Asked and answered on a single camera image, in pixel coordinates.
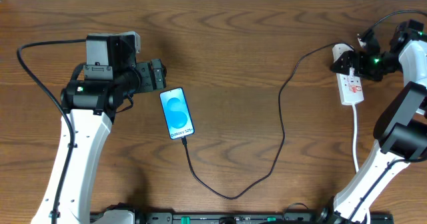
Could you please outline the blue Galaxy smartphone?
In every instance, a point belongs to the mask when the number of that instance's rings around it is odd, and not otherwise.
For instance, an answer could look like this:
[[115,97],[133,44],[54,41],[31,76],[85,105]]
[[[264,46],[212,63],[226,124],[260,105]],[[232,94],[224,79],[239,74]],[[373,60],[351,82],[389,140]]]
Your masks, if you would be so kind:
[[195,133],[189,107],[182,87],[159,94],[169,138],[181,139]]

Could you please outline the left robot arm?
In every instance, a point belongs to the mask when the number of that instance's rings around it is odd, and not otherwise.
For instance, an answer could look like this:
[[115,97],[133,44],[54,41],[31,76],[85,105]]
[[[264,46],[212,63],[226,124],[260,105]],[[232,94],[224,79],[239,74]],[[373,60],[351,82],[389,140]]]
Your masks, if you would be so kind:
[[166,87],[159,59],[137,62],[134,31],[89,34],[86,61],[56,101],[61,137],[49,183],[32,223],[89,223],[93,184],[104,143],[120,106],[135,94]]

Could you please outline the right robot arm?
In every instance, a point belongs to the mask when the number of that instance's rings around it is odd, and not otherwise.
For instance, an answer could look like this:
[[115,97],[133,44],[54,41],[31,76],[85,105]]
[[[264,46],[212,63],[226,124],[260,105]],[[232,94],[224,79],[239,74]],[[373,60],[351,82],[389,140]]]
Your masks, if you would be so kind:
[[330,199],[316,223],[364,223],[367,212],[391,180],[411,163],[426,160],[426,124],[414,119],[426,115],[426,33],[415,20],[396,27],[390,50],[381,52],[372,29],[358,38],[360,52],[333,48],[330,69],[337,74],[381,81],[396,71],[404,88],[381,114],[373,130],[374,145],[349,184]]

